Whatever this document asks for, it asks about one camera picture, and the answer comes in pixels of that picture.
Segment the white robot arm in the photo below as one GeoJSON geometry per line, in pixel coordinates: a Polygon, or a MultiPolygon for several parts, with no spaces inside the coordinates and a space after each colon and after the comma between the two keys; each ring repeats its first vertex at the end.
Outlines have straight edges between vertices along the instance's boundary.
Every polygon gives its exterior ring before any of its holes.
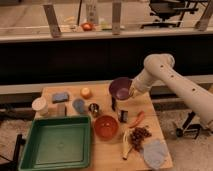
{"type": "Polygon", "coordinates": [[[171,54],[148,55],[144,60],[144,69],[132,80],[130,95],[144,94],[151,90],[157,80],[161,80],[213,132],[213,94],[177,73],[173,69],[174,64],[171,54]]]}

